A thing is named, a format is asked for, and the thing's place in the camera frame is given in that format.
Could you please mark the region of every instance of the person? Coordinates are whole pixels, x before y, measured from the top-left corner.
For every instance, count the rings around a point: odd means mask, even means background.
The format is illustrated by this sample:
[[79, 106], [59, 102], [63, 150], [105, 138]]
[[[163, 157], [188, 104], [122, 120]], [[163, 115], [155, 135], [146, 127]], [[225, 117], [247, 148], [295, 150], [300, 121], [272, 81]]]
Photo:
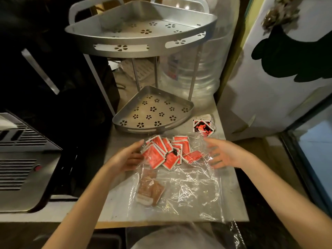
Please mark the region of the person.
[[[250, 152], [225, 140], [205, 138], [205, 141], [213, 155], [211, 166], [241, 168], [303, 249], [331, 247], [332, 220], [323, 211]], [[121, 171], [135, 169], [142, 161], [137, 151], [143, 143], [141, 140], [119, 151], [97, 172], [43, 249], [87, 247], [112, 180]]]

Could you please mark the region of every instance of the white table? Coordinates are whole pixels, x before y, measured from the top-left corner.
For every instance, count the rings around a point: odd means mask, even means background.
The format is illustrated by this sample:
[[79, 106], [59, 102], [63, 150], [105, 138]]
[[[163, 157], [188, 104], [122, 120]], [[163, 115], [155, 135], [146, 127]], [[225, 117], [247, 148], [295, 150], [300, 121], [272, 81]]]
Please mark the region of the white table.
[[[135, 92], [137, 92], [137, 90], [135, 90], [135, 83], [130, 81], [124, 74], [117, 73], [115, 77], [117, 81], [121, 80], [121, 83], [126, 83], [127, 85], [126, 90], [120, 90], [120, 109], [126, 101], [129, 100]], [[192, 132], [193, 118], [196, 118], [195, 116], [208, 113], [213, 116], [214, 124], [216, 126], [216, 132], [213, 134], [213, 137], [225, 139], [220, 117], [214, 101], [211, 101], [211, 106], [208, 109], [194, 112], [194, 116], [191, 119], [175, 129], [168, 130], [165, 134], [174, 135]], [[111, 129], [105, 160], [108, 160], [121, 147], [128, 146], [139, 139], [140, 138], [135, 134], [118, 132], [113, 126]], [[217, 174], [220, 176], [222, 182], [222, 210], [225, 221], [249, 221], [234, 168], [226, 167], [218, 169]], [[108, 194], [96, 228], [151, 225], [166, 221], [163, 219], [162, 215], [160, 215], [160, 217], [154, 216], [153, 218], [144, 215], [127, 217], [127, 212], [124, 210], [128, 209], [128, 200], [131, 187], [132, 178], [128, 174], [119, 175], [114, 180], [112, 189]], [[49, 202], [42, 210], [35, 213], [0, 214], [0, 222], [61, 222], [74, 204], [75, 202]], [[183, 220], [181, 217], [178, 217], [174, 220], [167, 221], [182, 222], [202, 220]]]

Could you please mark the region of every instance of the stack of packets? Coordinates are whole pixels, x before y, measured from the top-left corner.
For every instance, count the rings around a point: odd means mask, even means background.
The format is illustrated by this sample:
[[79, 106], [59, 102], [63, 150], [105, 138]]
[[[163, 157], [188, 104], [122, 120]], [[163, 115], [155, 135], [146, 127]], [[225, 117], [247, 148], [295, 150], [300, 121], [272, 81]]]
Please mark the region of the stack of packets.
[[205, 114], [198, 116], [199, 119], [193, 120], [193, 131], [200, 133], [204, 137], [209, 137], [214, 133], [212, 116]]
[[143, 169], [139, 190], [137, 192], [136, 201], [142, 205], [156, 206], [165, 187], [155, 178], [157, 171], [152, 169]]
[[175, 165], [182, 164], [182, 160], [191, 164], [199, 160], [203, 154], [200, 151], [191, 151], [188, 136], [173, 136], [173, 140], [156, 135], [146, 141], [142, 155], [152, 169], [163, 165], [171, 170]]

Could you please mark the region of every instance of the white handle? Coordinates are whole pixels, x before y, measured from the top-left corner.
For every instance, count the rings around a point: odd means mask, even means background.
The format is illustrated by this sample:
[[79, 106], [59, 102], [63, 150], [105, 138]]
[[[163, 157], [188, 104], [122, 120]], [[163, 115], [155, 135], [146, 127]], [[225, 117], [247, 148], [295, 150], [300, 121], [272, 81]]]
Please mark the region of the white handle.
[[206, 0], [185, 0], [185, 1], [200, 3], [203, 6], [204, 13], [210, 14], [210, 8], [209, 8], [209, 5], [207, 4]]
[[111, 0], [83, 0], [78, 3], [74, 3], [69, 9], [69, 24], [72, 25], [75, 23], [75, 16], [79, 11], [90, 8], [94, 5], [101, 4]]

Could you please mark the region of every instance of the shelf leg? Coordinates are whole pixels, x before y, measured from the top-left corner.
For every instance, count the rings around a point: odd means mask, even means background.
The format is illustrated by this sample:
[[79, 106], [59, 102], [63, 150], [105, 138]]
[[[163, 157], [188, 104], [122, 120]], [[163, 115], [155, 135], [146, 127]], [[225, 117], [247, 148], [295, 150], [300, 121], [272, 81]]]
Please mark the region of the shelf leg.
[[154, 64], [154, 81], [155, 86], [158, 88], [158, 57], [154, 57], [153, 64]]
[[99, 78], [99, 76], [98, 76], [98, 73], [97, 73], [95, 67], [93, 66], [93, 63], [92, 63], [92, 61], [91, 61], [90, 56], [89, 56], [88, 54], [83, 54], [83, 55], [84, 55], [84, 57], [85, 57], [86, 62], [88, 63], [88, 65], [89, 65], [89, 67], [90, 67], [90, 70], [91, 70], [91, 72], [92, 72], [94, 78], [96, 79], [96, 82], [97, 82], [97, 84], [98, 84], [98, 87], [99, 87], [100, 91], [102, 92], [102, 95], [104, 96], [104, 99], [105, 99], [105, 101], [106, 101], [106, 104], [108, 105], [108, 107], [109, 107], [109, 109], [110, 109], [112, 115], [115, 116], [116, 113], [115, 113], [115, 111], [114, 111], [114, 109], [113, 109], [112, 104], [110, 103], [110, 99], [108, 98], [108, 95], [107, 95], [107, 93], [106, 93], [106, 91], [105, 91], [105, 88], [104, 88], [104, 86], [103, 86], [103, 84], [102, 84], [102, 82], [101, 82], [101, 80], [100, 80], [100, 78]]
[[193, 96], [193, 87], [195, 85], [198, 65], [199, 65], [200, 60], [201, 60], [202, 48], [203, 48], [203, 44], [200, 44], [197, 48], [197, 54], [196, 54], [195, 64], [193, 66], [193, 77], [191, 78], [191, 84], [190, 84], [188, 100], [191, 100], [191, 97]]
[[131, 62], [132, 62], [132, 68], [134, 69], [134, 75], [135, 75], [135, 81], [136, 81], [137, 91], [140, 91], [140, 88], [139, 88], [139, 77], [138, 77], [137, 72], [136, 72], [135, 58], [132, 58]]

